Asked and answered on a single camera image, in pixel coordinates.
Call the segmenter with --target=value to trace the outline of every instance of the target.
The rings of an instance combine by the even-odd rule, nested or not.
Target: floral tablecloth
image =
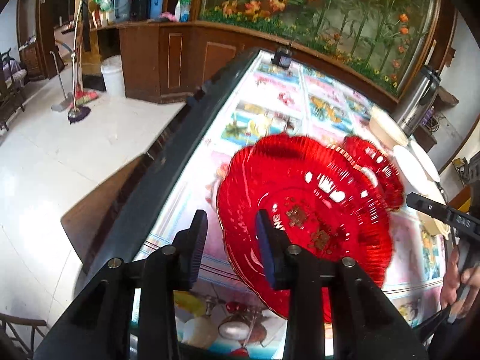
[[[356,134],[380,144],[368,129],[372,103],[346,85],[297,63],[289,71],[260,52],[231,93],[176,183],[136,259],[172,242],[197,209],[207,212],[208,235],[199,279],[190,293],[176,293],[178,339],[214,352],[282,357],[286,320],[270,311],[232,270],[217,216],[216,196],[233,154],[280,132],[328,144]],[[382,290],[411,326],[439,309],[445,246],[431,237],[414,210],[390,213],[394,255]],[[133,321],[138,318],[136,293]],[[236,326],[232,334],[227,329]],[[333,354],[331,326],[325,352]]]

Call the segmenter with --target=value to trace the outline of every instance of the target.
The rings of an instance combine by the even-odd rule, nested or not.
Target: white trash can
[[[105,81],[106,92],[110,96],[125,96],[125,81],[123,80],[122,57],[120,55],[107,58],[100,65]]]

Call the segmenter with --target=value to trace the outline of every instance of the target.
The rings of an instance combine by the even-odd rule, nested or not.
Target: wooden partition
[[[275,51],[287,45],[279,37],[206,21],[128,23],[118,28],[126,95],[155,103],[193,92],[246,49]],[[291,48],[299,62],[335,77],[387,110],[396,106],[390,93],[344,64],[297,43]]]

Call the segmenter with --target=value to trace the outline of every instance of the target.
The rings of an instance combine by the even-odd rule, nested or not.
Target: human hand
[[[440,305],[442,309],[452,305],[452,313],[458,314],[459,318],[465,317],[470,310],[480,288],[480,270],[475,268],[466,269],[460,278],[458,272],[458,248],[455,247],[448,259],[447,269],[443,277],[443,287],[440,292]],[[470,285],[470,292],[464,301],[457,302],[457,289],[461,282]]]

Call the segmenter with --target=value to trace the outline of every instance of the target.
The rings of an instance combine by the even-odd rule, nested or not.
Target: blue water jug
[[[113,0],[116,23],[130,20],[130,5],[131,0]]]
[[[162,13],[162,3],[163,3],[163,0],[151,0],[150,19],[153,19],[153,20],[160,19],[160,14]]]

